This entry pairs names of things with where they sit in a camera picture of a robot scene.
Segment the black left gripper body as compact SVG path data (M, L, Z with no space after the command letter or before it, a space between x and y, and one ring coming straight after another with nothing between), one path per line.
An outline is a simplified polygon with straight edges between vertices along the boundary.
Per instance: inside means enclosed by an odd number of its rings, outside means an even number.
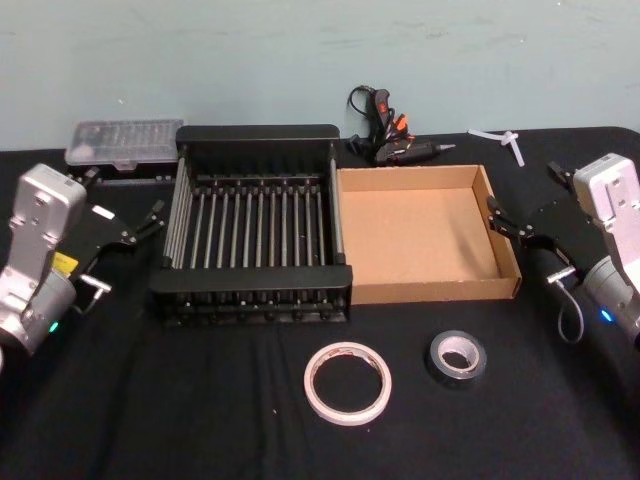
M79 220L57 245L51 274L74 283L89 274L111 253L131 253L137 243L133 230L115 214L107 215L98 205L86 204Z

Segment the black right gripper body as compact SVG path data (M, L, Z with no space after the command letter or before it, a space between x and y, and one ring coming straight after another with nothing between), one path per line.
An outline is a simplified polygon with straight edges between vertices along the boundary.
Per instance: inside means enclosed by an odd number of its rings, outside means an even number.
M601 231L573 197L538 208L525 225L531 229L522 238L523 247L552 252L577 275L587 275L608 255Z

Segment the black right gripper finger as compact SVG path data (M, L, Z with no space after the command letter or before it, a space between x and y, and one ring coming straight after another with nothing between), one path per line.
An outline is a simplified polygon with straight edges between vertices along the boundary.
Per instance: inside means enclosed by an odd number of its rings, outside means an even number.
M534 227L513 218L492 195L486 199L489 227L505 238L516 241L524 248L537 248Z
M556 162L549 162L546 165L546 173L548 177L569 193L574 193L573 176L574 174L564 169Z

